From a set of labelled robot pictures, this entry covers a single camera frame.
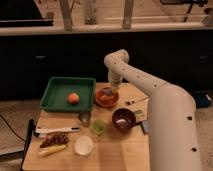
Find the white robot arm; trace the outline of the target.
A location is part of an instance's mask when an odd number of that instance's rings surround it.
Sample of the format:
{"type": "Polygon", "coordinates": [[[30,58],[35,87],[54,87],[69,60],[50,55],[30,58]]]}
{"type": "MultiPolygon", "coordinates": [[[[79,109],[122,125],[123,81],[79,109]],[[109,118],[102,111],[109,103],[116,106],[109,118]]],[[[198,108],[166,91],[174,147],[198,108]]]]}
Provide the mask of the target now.
{"type": "Polygon", "coordinates": [[[128,62],[124,49],[104,57],[113,90],[125,79],[148,96],[150,171],[202,171],[194,98],[182,87],[128,62]]]}

